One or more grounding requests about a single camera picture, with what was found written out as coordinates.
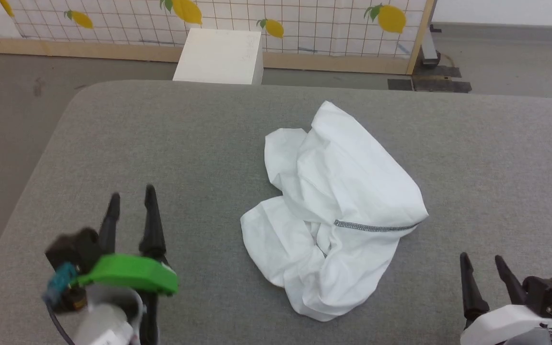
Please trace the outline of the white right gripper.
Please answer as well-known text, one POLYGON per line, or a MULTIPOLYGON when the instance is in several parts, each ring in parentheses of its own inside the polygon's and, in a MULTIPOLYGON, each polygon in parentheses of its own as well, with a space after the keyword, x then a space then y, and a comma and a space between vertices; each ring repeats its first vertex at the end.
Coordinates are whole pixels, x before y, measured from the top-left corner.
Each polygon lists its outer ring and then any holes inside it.
POLYGON ((462 332, 460 345, 497 345, 541 328, 541 324, 552 326, 552 318, 541 317, 525 306, 527 292, 501 255, 495 256, 495 265, 512 304, 489 311, 489 304, 478 290, 468 254, 460 254, 463 314, 466 322, 472 322, 462 332))

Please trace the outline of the white garment with grey stitching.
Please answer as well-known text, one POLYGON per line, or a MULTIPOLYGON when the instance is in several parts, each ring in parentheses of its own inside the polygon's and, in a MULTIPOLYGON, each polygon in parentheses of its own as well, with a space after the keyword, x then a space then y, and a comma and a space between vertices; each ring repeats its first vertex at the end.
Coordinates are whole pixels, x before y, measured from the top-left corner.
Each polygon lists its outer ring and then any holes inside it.
POLYGON ((247 253, 295 312, 343 316, 377 289, 402 237, 427 217, 420 188, 351 115, 324 101, 311 130, 265 137, 282 194, 241 216, 247 253))

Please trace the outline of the grey metal stand leg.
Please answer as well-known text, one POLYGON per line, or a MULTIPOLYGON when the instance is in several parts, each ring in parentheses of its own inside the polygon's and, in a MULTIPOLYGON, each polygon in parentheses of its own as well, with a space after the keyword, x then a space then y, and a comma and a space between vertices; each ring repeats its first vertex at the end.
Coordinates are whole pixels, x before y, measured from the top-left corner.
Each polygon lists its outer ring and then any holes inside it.
POLYGON ((434 69, 436 68, 441 60, 441 53, 437 51, 432 33, 441 33, 441 29, 435 29, 433 24, 428 26, 428 29, 425 31, 423 41, 421 42, 421 58, 420 64, 423 68, 434 69))

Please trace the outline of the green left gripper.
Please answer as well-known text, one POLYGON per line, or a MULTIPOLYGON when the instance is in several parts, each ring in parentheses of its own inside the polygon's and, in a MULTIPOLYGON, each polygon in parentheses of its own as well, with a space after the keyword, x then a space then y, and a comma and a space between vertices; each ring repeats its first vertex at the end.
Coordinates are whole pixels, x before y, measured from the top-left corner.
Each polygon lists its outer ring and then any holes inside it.
POLYGON ((113 254, 115 252, 116 225, 120 218, 120 195, 112 194, 98 233, 98 244, 104 254, 89 273, 77 277, 77 285, 103 284, 158 295, 178 293, 178 276, 166 264, 157 260, 166 259, 161 215, 153 185, 145 189, 146 209, 144 235, 139 251, 144 257, 113 254))

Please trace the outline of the lemon print partition panel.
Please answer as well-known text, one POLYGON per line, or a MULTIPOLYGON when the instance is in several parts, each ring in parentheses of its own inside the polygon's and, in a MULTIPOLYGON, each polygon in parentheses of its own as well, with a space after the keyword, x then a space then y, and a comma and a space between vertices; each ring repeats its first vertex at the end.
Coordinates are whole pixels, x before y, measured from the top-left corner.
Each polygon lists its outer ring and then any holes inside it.
POLYGON ((191 29, 261 35, 268 66, 410 75, 436 0, 0 0, 21 38, 182 48, 191 29))

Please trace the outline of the white box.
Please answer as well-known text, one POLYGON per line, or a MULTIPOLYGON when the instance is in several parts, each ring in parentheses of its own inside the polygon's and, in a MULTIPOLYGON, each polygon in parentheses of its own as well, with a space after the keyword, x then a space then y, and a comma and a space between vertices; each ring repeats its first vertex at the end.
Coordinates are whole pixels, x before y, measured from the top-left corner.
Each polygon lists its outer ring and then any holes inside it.
POLYGON ((261 85, 261 38, 256 31, 191 28, 173 81, 261 85))

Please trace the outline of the large black floor plate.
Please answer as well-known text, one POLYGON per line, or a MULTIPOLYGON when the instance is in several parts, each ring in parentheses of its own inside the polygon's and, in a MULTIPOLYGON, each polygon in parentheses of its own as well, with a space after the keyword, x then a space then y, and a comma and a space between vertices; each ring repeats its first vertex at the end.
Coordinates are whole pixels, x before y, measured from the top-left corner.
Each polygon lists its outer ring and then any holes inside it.
POLYGON ((460 78, 458 67, 436 66, 433 69, 418 68, 412 75, 412 83, 417 92, 471 92, 471 83, 460 78))

